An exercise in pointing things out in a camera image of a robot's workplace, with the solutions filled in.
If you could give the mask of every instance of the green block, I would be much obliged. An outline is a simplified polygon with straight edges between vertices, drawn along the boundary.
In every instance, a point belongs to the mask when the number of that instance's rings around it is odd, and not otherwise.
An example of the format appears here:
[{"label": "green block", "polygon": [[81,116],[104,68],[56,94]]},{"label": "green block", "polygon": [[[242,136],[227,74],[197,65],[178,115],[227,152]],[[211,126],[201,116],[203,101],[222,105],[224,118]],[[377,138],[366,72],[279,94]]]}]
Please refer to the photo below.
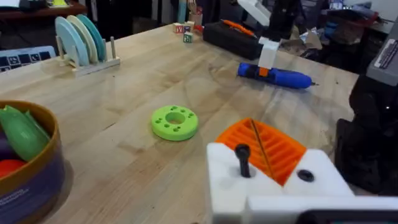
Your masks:
[{"label": "green block", "polygon": [[159,137],[170,141],[191,138],[198,128],[198,117],[183,106],[164,106],[152,114],[152,130]]},{"label": "green block", "polygon": [[193,34],[191,32],[185,32],[183,36],[184,43],[192,43]]}]

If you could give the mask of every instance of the black screw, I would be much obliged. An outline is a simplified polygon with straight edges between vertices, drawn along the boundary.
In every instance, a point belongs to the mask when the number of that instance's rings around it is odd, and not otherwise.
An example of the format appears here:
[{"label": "black screw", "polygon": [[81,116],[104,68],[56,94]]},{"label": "black screw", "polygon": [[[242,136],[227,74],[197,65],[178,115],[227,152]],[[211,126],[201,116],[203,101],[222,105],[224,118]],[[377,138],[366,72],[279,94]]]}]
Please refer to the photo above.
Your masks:
[{"label": "black screw", "polygon": [[302,179],[306,182],[313,182],[315,180],[315,177],[313,176],[313,174],[308,170],[299,170],[297,172],[297,175],[300,179]]},{"label": "black screw", "polygon": [[235,147],[235,154],[236,157],[239,159],[242,177],[250,178],[248,162],[250,156],[250,147],[247,144],[238,144]]}]

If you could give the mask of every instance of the blue screwdriver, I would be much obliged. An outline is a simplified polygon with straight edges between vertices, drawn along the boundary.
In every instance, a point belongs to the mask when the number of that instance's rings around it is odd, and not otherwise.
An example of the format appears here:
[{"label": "blue screwdriver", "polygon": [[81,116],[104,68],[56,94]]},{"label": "blue screwdriver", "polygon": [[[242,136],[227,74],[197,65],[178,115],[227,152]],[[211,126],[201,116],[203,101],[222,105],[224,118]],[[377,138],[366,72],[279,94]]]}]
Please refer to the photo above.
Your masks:
[{"label": "blue screwdriver", "polygon": [[305,89],[312,85],[318,85],[312,82],[311,77],[300,72],[272,68],[268,71],[268,75],[263,77],[259,75],[259,69],[257,65],[241,63],[238,68],[238,76],[295,89]]}]

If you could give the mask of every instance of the hole in green ring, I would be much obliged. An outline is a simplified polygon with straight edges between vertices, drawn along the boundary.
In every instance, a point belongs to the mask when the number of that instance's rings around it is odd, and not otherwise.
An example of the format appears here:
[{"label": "hole in green ring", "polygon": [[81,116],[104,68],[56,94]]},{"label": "hole in green ring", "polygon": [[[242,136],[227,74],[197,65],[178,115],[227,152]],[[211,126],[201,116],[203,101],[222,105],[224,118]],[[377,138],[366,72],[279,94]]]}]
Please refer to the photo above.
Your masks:
[{"label": "hole in green ring", "polygon": [[180,113],[170,112],[166,115],[166,121],[171,124],[182,124],[185,121],[185,117]]}]

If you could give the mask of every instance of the bowl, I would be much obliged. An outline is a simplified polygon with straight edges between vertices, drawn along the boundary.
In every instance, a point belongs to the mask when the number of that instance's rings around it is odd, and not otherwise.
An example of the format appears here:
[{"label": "bowl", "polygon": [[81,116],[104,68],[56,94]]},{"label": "bowl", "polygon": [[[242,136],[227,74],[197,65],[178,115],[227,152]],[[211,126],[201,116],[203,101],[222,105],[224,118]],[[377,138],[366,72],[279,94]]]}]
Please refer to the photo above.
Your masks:
[{"label": "bowl", "polygon": [[51,210],[65,179],[58,123],[55,115],[43,106],[26,101],[0,100],[0,108],[6,105],[23,113],[29,110],[51,136],[38,156],[0,178],[0,222],[32,223]]}]

